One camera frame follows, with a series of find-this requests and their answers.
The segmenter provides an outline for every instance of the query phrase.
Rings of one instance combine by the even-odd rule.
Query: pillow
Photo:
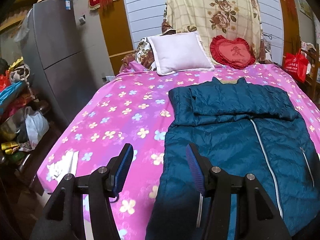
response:
[[[199,33],[178,33],[149,37],[157,73],[169,75],[176,71],[212,71],[214,66],[200,43]]]
[[[236,69],[244,69],[255,62],[249,44],[241,38],[231,41],[222,35],[214,37],[210,44],[210,52],[217,62]]]

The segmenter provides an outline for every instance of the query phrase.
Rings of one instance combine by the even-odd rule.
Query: floral blanket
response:
[[[131,143],[134,157],[129,174],[119,200],[111,207],[121,239],[144,239],[163,170],[164,136],[174,119],[168,91],[212,77],[222,82],[244,77],[253,84],[285,90],[320,152],[319,110],[291,76],[274,65],[251,65],[244,70],[216,66],[214,72],[168,76],[158,76],[154,71],[122,73],[96,92],[56,142],[37,173],[44,189],[52,192],[57,186],[57,163],[67,152],[78,152],[76,176],[83,176],[106,165],[125,143]],[[84,216],[90,219],[88,196],[84,196]]]
[[[218,35],[228,40],[243,38],[255,58],[260,55],[263,37],[256,0],[167,0],[167,22],[177,33],[197,30],[213,63],[209,47],[212,38]]]

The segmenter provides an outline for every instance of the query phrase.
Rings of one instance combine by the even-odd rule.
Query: metal screw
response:
[[[218,166],[212,167],[211,170],[212,170],[214,173],[219,173],[219,172],[221,171],[221,169],[220,169]]]
[[[68,173],[68,174],[64,175],[64,179],[65,180],[69,180],[71,178],[72,178],[72,174],[71,173]]]
[[[103,166],[98,169],[98,172],[105,173],[107,170],[108,170],[107,167]]]
[[[248,174],[247,174],[247,178],[248,178],[249,180],[254,180],[256,177],[255,177],[252,173],[248,173]]]

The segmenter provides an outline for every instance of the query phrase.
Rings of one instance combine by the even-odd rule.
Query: pink floral bedsheet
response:
[[[134,157],[119,201],[111,204],[121,239],[142,240],[155,201],[163,170],[164,136],[174,119],[168,91],[212,77],[279,87],[288,93],[294,107],[308,127],[316,150],[320,152],[320,114],[317,107],[298,88],[294,80],[274,65],[251,65],[244,70],[218,66],[214,72],[179,72],[158,76],[156,72],[122,73],[100,88],[56,142],[38,176],[46,191],[57,181],[48,167],[69,150],[79,151],[76,176],[90,174],[131,143]],[[88,196],[84,196],[84,216],[89,216]]]

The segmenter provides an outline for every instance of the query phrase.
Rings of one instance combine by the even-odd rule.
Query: refrigerator door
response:
[[[33,22],[44,69],[81,51],[71,0],[45,0],[34,4]]]
[[[96,92],[83,52],[59,61],[44,72],[60,109],[72,122]]]

